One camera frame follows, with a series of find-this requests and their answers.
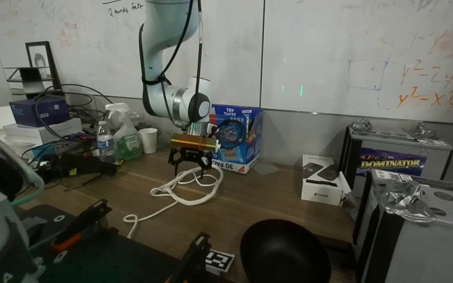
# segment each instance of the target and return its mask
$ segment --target black cable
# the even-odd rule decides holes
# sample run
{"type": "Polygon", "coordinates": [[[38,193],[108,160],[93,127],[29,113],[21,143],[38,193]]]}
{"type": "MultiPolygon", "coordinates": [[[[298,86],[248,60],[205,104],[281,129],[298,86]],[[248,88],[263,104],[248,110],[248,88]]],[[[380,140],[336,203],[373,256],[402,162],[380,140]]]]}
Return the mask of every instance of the black cable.
{"type": "Polygon", "coordinates": [[[178,41],[178,44],[177,44],[177,47],[175,47],[175,50],[174,50],[174,55],[171,56],[171,60],[167,61],[167,64],[166,64],[166,67],[163,69],[163,72],[158,75],[158,78],[156,80],[149,80],[145,75],[144,75],[144,82],[147,83],[147,85],[156,85],[156,83],[163,83],[163,82],[169,82],[167,78],[166,78],[166,72],[169,71],[169,67],[174,64],[174,61],[175,61],[175,58],[177,58],[177,55],[178,55],[178,52],[180,52],[180,49],[182,49],[182,44],[185,42],[185,36],[186,36],[186,33],[188,33],[188,30],[189,30],[189,25],[191,25],[191,19],[193,19],[193,11],[194,11],[194,1],[196,0],[191,0],[191,5],[189,5],[189,12],[188,12],[188,17],[186,17],[186,22],[185,22],[185,28],[183,28],[183,31],[182,31],[182,36],[180,36],[180,41],[178,41]]]}
{"type": "Polygon", "coordinates": [[[84,96],[84,97],[89,97],[87,102],[82,102],[82,104],[68,104],[68,107],[89,107],[92,105],[92,102],[95,102],[95,97],[92,94],[87,94],[87,93],[71,93],[71,91],[64,91],[67,96],[84,96]]]}
{"type": "Polygon", "coordinates": [[[82,85],[82,83],[62,83],[62,86],[79,86],[79,88],[86,88],[90,89],[97,94],[100,94],[101,97],[104,97],[109,104],[114,104],[114,100],[111,97],[108,97],[104,93],[98,91],[97,88],[92,88],[89,85],[82,85]]]}
{"type": "Polygon", "coordinates": [[[73,118],[81,118],[84,122],[95,124],[98,122],[98,116],[92,115],[89,108],[70,108],[73,118]]]}
{"type": "MultiPolygon", "coordinates": [[[[82,85],[82,83],[62,83],[62,86],[87,88],[87,89],[100,94],[101,97],[104,97],[109,104],[114,102],[114,100],[109,99],[106,94],[103,94],[101,91],[98,91],[97,88],[92,88],[92,86],[89,86],[89,85],[82,85]]],[[[42,115],[40,115],[40,108],[38,108],[40,100],[42,100],[45,96],[48,96],[48,94],[49,94],[49,96],[57,96],[57,94],[54,94],[54,93],[51,91],[53,88],[54,88],[54,85],[48,86],[43,93],[40,93],[40,94],[35,97],[35,113],[37,113],[37,118],[40,119],[40,122],[42,122],[53,135],[56,135],[56,137],[59,137],[59,138],[65,138],[65,137],[62,137],[60,133],[57,133],[48,122],[45,122],[45,119],[43,119],[42,115]]],[[[86,94],[86,93],[75,93],[75,91],[70,91],[70,93],[65,91],[65,94],[90,96],[90,94],[86,94]]]]}
{"type": "Polygon", "coordinates": [[[139,34],[138,34],[138,45],[139,45],[139,66],[142,67],[142,80],[144,83],[147,82],[147,74],[145,74],[145,55],[144,55],[144,30],[145,23],[139,27],[139,34]]]}
{"type": "MultiPolygon", "coordinates": [[[[199,94],[200,89],[200,74],[202,74],[202,42],[199,44],[199,58],[197,58],[197,80],[196,80],[196,93],[193,96],[193,108],[197,110],[197,99],[194,99],[199,94]]],[[[193,119],[185,126],[185,129],[189,129],[193,124],[193,119]]]]}
{"type": "Polygon", "coordinates": [[[43,154],[43,151],[48,149],[51,144],[56,144],[56,143],[59,143],[59,141],[60,141],[60,140],[53,140],[53,141],[48,141],[48,143],[43,143],[43,144],[29,148],[29,149],[26,149],[26,151],[23,152],[23,159],[26,159],[26,154],[29,154],[29,152],[32,152],[32,151],[35,151],[35,149],[40,151],[40,152],[37,154],[37,155],[40,155],[40,154],[43,154]]]}

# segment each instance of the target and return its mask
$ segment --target wire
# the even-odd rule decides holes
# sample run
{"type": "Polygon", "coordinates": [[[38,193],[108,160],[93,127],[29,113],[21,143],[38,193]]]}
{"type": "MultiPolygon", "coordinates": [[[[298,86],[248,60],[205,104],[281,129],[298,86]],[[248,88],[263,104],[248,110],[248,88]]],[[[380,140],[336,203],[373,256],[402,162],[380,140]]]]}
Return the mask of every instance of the wire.
{"type": "Polygon", "coordinates": [[[180,49],[182,49],[182,44],[183,44],[183,41],[185,41],[185,36],[186,36],[186,33],[189,31],[193,12],[194,12],[194,1],[196,1],[196,0],[191,0],[189,14],[188,14],[188,17],[186,17],[185,28],[183,28],[183,31],[182,31],[180,41],[178,41],[178,44],[177,44],[177,47],[175,47],[175,52],[174,52],[174,55],[171,56],[167,66],[166,66],[164,71],[161,72],[161,75],[166,75],[166,72],[169,71],[171,64],[175,61],[175,58],[177,58],[177,55],[178,55],[180,49]]]}
{"type": "Polygon", "coordinates": [[[89,107],[70,107],[73,118],[81,118],[84,122],[97,124],[100,119],[104,119],[108,111],[95,110],[89,107]]]}
{"type": "Polygon", "coordinates": [[[23,152],[21,157],[26,159],[26,154],[29,154],[29,152],[32,152],[32,151],[35,151],[35,149],[43,151],[45,146],[54,144],[54,143],[57,143],[57,141],[59,141],[59,140],[53,140],[53,141],[48,141],[48,143],[43,143],[43,144],[38,144],[38,146],[29,148],[29,149],[26,149],[26,151],[23,152]]]}
{"type": "Polygon", "coordinates": [[[114,104],[114,100],[112,100],[111,97],[108,97],[104,93],[98,91],[98,89],[93,88],[93,86],[82,85],[82,83],[62,83],[62,86],[78,86],[78,88],[86,88],[86,89],[90,89],[90,91],[100,94],[100,96],[104,97],[109,104],[114,104]]]}
{"type": "Polygon", "coordinates": [[[145,23],[142,23],[139,27],[139,34],[138,34],[138,45],[139,45],[139,64],[142,67],[142,80],[144,83],[147,83],[147,74],[145,74],[145,52],[144,52],[144,30],[145,30],[145,23]]]}
{"type": "Polygon", "coordinates": [[[202,171],[200,166],[197,168],[193,168],[193,170],[188,170],[188,171],[183,171],[180,173],[175,179],[172,179],[171,182],[161,185],[161,187],[155,187],[150,190],[152,196],[155,198],[174,198],[175,201],[169,206],[164,206],[163,209],[150,214],[150,215],[145,215],[145,217],[139,217],[138,214],[128,214],[127,217],[123,217],[123,222],[127,223],[133,223],[133,228],[128,234],[128,237],[131,239],[138,225],[141,222],[147,222],[166,210],[169,210],[171,207],[177,206],[177,204],[183,204],[183,206],[199,206],[199,204],[204,204],[207,201],[210,201],[211,198],[216,196],[222,181],[224,181],[224,170],[218,165],[213,165],[215,170],[218,170],[219,176],[215,176],[215,174],[204,174],[204,177],[210,177],[210,179],[215,179],[215,182],[202,182],[200,181],[200,176],[197,174],[199,171],[202,171]],[[213,187],[213,190],[199,198],[199,199],[186,199],[186,198],[182,198],[175,193],[177,187],[182,185],[182,184],[193,184],[193,182],[197,182],[200,187],[213,187]]]}
{"type": "Polygon", "coordinates": [[[43,159],[43,155],[48,152],[48,151],[51,151],[51,143],[46,143],[46,144],[43,144],[40,149],[37,149],[38,152],[37,154],[34,154],[34,157],[27,162],[29,165],[32,165],[32,163],[40,163],[42,162],[42,159],[43,159]]]}
{"type": "MultiPolygon", "coordinates": [[[[104,97],[109,104],[112,104],[114,100],[111,99],[111,97],[108,97],[104,93],[101,93],[101,91],[98,91],[97,88],[92,88],[92,86],[89,86],[89,85],[82,85],[82,83],[62,83],[62,88],[64,86],[78,86],[78,88],[86,88],[86,89],[90,89],[90,91],[93,91],[93,93],[97,93],[97,94],[100,94],[101,97],[104,97]]],[[[43,118],[42,118],[42,115],[40,115],[40,100],[45,97],[45,96],[57,96],[57,94],[54,94],[54,93],[51,93],[51,89],[54,88],[54,85],[51,85],[51,86],[48,86],[43,93],[40,93],[37,97],[35,97],[35,113],[37,113],[37,118],[40,119],[40,122],[48,129],[48,132],[51,132],[53,135],[56,135],[56,137],[59,137],[59,138],[65,138],[64,135],[60,135],[59,132],[56,132],[53,127],[51,127],[51,124],[48,124],[43,118]]],[[[92,102],[93,102],[93,97],[92,97],[92,94],[87,94],[87,93],[76,93],[76,91],[64,91],[65,94],[75,94],[75,96],[89,96],[90,97],[90,100],[89,102],[86,102],[86,104],[79,104],[79,105],[70,105],[68,104],[68,107],[71,108],[71,107],[87,107],[87,105],[90,105],[92,102]]]]}
{"type": "Polygon", "coordinates": [[[196,77],[196,93],[194,93],[194,96],[193,96],[193,108],[196,110],[196,111],[199,111],[197,110],[197,94],[199,94],[199,89],[200,89],[200,75],[202,75],[202,42],[199,42],[199,55],[197,55],[197,77],[196,77]]]}

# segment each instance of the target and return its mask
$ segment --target wooden tabletop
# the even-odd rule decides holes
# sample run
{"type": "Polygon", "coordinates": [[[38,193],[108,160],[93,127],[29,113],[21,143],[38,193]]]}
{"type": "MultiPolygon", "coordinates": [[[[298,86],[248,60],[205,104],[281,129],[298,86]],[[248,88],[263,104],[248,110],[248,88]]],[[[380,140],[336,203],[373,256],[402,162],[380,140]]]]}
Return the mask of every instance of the wooden tabletop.
{"type": "MultiPolygon", "coordinates": [[[[351,244],[353,220],[342,207],[303,201],[300,171],[282,165],[271,166],[273,170],[263,174],[257,171],[257,166],[248,176],[226,171],[216,198],[193,207],[178,204],[142,222],[133,239],[182,258],[199,233],[208,233],[213,248],[238,256],[229,273],[233,281],[246,281],[240,258],[241,237],[259,220],[292,220],[339,245],[351,244]]],[[[167,151],[160,151],[128,162],[117,176],[103,176],[86,185],[79,185],[79,179],[73,182],[65,179],[60,185],[49,188],[38,203],[78,215],[97,199],[106,198],[114,207],[108,217],[109,223],[122,234],[128,234],[131,225],[123,222],[125,215],[144,217],[172,203],[171,198],[150,195],[153,187],[172,177],[174,166],[167,163],[167,151]]],[[[178,188],[178,195],[189,199],[208,192],[197,185],[178,188]]],[[[333,281],[351,281],[351,272],[334,270],[333,281]]]]}

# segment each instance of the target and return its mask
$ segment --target gray box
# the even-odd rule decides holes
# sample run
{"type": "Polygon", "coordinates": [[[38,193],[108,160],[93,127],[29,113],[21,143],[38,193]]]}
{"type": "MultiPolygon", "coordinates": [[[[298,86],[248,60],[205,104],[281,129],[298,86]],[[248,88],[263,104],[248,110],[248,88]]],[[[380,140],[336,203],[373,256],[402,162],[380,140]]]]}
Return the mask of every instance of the gray box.
{"type": "Polygon", "coordinates": [[[353,195],[362,198],[369,170],[444,179],[452,154],[453,148],[444,140],[421,140],[403,130],[348,127],[339,168],[345,173],[353,195]]]}

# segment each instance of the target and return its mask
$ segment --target plastic bottle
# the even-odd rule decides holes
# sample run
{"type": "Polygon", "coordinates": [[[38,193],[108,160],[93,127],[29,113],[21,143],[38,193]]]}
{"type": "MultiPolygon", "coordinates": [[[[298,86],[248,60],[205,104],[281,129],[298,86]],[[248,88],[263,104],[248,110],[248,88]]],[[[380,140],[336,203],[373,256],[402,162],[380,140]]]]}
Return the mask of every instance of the plastic bottle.
{"type": "Polygon", "coordinates": [[[108,121],[100,121],[98,127],[98,149],[100,160],[115,163],[115,140],[112,130],[108,127],[108,121]]]}
{"type": "Polygon", "coordinates": [[[114,135],[117,157],[122,160],[141,157],[144,152],[144,143],[131,122],[130,105],[125,102],[108,104],[106,110],[111,111],[109,118],[117,118],[117,121],[112,121],[112,124],[122,124],[114,135]]]}

